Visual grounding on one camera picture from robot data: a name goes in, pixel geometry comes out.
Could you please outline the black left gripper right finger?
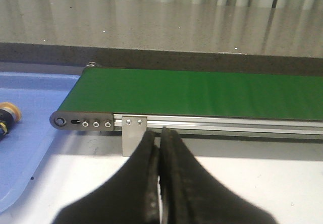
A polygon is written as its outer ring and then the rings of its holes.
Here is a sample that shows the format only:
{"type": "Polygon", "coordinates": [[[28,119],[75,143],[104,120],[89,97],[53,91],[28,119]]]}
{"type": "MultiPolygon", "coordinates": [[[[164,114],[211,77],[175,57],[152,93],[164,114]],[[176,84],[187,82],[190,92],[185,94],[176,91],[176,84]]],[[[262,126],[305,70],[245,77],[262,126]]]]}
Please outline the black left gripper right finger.
{"type": "Polygon", "coordinates": [[[175,130],[163,128],[160,136],[162,223],[276,223],[215,179],[175,130]]]}

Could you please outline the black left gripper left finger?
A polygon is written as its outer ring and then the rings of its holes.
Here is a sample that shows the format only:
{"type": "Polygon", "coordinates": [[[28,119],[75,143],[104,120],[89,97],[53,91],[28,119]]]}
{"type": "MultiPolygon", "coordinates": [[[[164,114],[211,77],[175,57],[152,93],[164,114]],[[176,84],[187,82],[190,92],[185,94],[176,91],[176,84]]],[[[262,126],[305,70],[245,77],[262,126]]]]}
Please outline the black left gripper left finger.
{"type": "Polygon", "coordinates": [[[159,223],[155,135],[146,131],[127,162],[102,186],[63,208],[54,223],[159,223]]]}

